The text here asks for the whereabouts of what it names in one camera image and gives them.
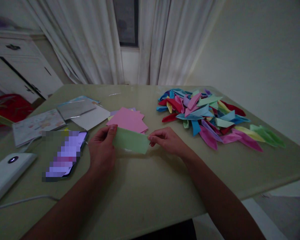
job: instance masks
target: cabinet door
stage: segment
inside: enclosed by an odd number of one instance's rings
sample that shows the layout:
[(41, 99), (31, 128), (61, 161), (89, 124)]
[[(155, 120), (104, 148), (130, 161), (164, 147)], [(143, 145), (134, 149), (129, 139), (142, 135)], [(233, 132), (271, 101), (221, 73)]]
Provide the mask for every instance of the cabinet door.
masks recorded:
[(5, 94), (19, 94), (30, 103), (33, 103), (39, 98), (39, 96), (1, 59), (0, 90)]
[(45, 98), (61, 86), (39, 58), (6, 57), (6, 60)]

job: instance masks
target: cable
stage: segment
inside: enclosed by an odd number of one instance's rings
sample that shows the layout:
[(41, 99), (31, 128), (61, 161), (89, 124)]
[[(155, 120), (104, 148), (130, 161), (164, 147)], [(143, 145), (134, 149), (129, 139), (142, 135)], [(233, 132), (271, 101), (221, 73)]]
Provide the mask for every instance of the cable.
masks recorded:
[(23, 203), (23, 202), (28, 202), (28, 201), (36, 200), (36, 199), (39, 199), (39, 198), (49, 198), (49, 199), (54, 200), (56, 202), (58, 202), (60, 200), (58, 198), (55, 198), (55, 197), (52, 197), (52, 196), (49, 196), (49, 195), (39, 195), (39, 196), (35, 196), (35, 197), (32, 197), (32, 198), (22, 199), (22, 200), (13, 202), (13, 203), (8, 203), (8, 204), (5, 204), (5, 205), (1, 205), (0, 209), (6, 208), (6, 207), (10, 207), (10, 206), (13, 206), (13, 205), (17, 205), (17, 204)]

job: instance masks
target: drawer handle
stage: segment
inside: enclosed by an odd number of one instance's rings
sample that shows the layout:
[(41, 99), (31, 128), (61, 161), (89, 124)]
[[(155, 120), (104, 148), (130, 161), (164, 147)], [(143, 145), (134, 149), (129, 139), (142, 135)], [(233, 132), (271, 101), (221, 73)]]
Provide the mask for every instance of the drawer handle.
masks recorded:
[(21, 48), (19, 46), (15, 46), (15, 45), (6, 45), (7, 48), (10, 48), (11, 50), (20, 50)]

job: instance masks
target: right hand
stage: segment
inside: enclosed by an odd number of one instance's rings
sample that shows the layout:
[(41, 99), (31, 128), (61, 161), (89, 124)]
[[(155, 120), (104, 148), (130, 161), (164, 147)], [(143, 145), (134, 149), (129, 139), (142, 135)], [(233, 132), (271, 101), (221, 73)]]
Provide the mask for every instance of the right hand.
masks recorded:
[(170, 127), (155, 130), (148, 136), (148, 139), (151, 147), (157, 143), (167, 152), (179, 157), (190, 149)]

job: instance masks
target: wall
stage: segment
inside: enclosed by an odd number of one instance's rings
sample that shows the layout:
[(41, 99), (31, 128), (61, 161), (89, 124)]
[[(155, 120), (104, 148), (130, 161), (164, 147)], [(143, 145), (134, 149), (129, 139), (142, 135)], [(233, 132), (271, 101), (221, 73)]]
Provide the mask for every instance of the wall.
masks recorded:
[(300, 0), (226, 1), (187, 85), (210, 85), (300, 145)]

